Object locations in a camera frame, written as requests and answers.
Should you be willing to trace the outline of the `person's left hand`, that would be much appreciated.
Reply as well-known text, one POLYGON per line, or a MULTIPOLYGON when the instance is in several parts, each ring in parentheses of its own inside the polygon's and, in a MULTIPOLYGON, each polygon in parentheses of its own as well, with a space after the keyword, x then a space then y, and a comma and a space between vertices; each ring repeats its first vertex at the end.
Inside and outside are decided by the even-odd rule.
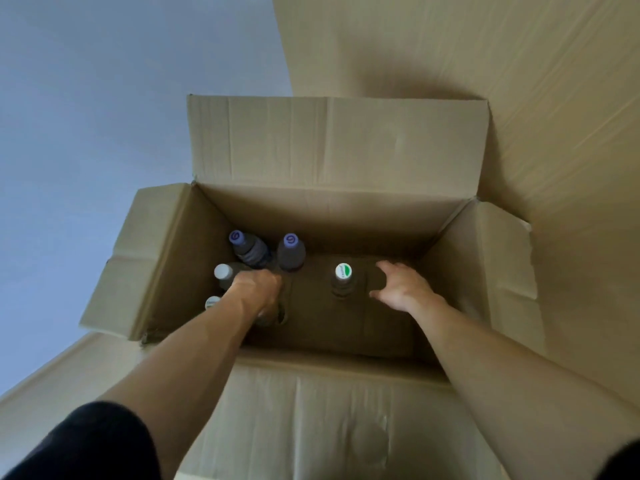
POLYGON ((259 327, 259 313, 276 293, 274 274, 267 269, 239 273, 225 293, 225 298, 241 306, 243 316, 252 326, 259 327))

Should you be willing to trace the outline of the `purple cap drink bottle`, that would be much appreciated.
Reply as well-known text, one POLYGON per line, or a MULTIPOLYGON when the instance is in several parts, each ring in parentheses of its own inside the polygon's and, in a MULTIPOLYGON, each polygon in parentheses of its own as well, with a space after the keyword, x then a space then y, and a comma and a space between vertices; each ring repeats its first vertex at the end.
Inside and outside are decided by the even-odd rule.
POLYGON ((252 269, 266 269, 272 263, 271 251, 258 236, 233 230, 228 236, 235 256, 252 269))
POLYGON ((295 233, 287 233, 279 241, 276 260, 280 270, 293 273, 299 270, 305 263, 306 247, 295 233))

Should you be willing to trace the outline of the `green white cap bottle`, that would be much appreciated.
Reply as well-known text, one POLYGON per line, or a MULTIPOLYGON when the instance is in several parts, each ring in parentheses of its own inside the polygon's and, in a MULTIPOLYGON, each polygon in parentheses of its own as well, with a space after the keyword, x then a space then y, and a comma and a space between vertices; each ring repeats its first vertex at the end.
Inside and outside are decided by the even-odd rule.
POLYGON ((332 294, 339 299, 352 295, 357 288, 357 279, 353 267, 347 262, 341 262, 334 268, 331 276, 332 294))

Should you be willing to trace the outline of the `person's right hand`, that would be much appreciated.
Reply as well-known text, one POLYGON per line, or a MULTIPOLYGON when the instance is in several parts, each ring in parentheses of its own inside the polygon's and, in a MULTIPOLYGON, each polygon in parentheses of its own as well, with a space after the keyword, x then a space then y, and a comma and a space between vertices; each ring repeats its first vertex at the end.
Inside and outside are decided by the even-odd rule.
POLYGON ((378 261, 376 267, 385 275, 384 287, 398 291, 396 303, 383 303, 391 309, 406 312, 418 321, 447 306, 444 298, 434 293, 427 280, 413 268, 388 260, 378 261))

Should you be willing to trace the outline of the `black right sleeve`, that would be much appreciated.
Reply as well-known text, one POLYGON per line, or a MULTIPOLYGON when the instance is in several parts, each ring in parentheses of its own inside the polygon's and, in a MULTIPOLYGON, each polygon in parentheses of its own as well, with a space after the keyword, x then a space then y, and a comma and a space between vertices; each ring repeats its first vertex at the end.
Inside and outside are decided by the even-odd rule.
POLYGON ((595 480, 640 480, 640 438, 612 455, 595 480))

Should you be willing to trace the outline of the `person's right forearm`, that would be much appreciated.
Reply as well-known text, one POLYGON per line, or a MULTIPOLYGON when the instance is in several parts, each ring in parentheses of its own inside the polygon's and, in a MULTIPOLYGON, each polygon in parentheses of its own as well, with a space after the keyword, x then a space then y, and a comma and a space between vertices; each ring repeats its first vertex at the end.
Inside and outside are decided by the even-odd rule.
POLYGON ((640 438, 640 407, 466 318, 416 320, 513 480, 595 480, 640 438))

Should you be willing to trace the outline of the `open brown cardboard box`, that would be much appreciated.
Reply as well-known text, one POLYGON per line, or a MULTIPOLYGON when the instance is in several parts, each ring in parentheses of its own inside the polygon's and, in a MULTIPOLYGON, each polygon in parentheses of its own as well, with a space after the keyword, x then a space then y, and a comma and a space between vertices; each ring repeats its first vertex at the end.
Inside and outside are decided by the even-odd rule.
POLYGON ((228 236, 280 270, 287 320, 249 332, 180 466, 215 480, 510 480, 410 316, 368 296, 402 260, 469 317, 546 354, 531 227, 477 199, 482 100, 188 96, 191 184, 134 196, 81 325, 155 346, 221 291, 228 236), (331 291, 341 262, 357 288, 331 291))

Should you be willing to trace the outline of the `black sleeve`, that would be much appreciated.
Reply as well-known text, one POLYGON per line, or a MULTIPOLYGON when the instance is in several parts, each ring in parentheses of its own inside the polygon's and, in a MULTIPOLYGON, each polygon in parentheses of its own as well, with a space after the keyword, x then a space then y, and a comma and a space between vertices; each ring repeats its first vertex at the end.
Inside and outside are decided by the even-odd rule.
POLYGON ((612 455, 595 480, 640 480, 640 438, 612 455))
POLYGON ((54 427, 2 480, 162 480, 148 428, 128 408, 84 404, 54 427))

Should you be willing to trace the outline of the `white cap drink bottle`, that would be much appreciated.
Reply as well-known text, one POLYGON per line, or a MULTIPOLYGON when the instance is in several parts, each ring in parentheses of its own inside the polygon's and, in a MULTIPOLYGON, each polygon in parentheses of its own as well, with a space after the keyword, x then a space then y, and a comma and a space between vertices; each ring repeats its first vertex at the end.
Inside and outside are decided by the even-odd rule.
POLYGON ((214 276, 219 281, 220 288, 226 292, 233 284, 236 275, 245 271, 252 271, 252 268, 241 262, 231 262, 217 265, 214 276))

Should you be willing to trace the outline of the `person's left forearm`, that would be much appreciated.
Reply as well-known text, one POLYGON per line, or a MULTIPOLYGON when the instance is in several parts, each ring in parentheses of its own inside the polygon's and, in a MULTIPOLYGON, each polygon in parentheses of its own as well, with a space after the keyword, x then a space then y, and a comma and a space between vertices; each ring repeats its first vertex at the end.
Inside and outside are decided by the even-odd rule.
POLYGON ((100 396, 128 408, 146 425, 162 480, 173 480, 210 420, 251 326, 241 306, 223 297, 100 396))

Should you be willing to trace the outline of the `black left sleeve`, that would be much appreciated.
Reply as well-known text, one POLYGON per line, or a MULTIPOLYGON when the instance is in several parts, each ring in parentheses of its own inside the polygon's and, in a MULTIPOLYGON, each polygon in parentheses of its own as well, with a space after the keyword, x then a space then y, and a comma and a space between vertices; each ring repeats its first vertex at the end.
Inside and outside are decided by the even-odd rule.
POLYGON ((128 408, 84 404, 54 427, 2 480, 162 480, 148 428, 128 408))

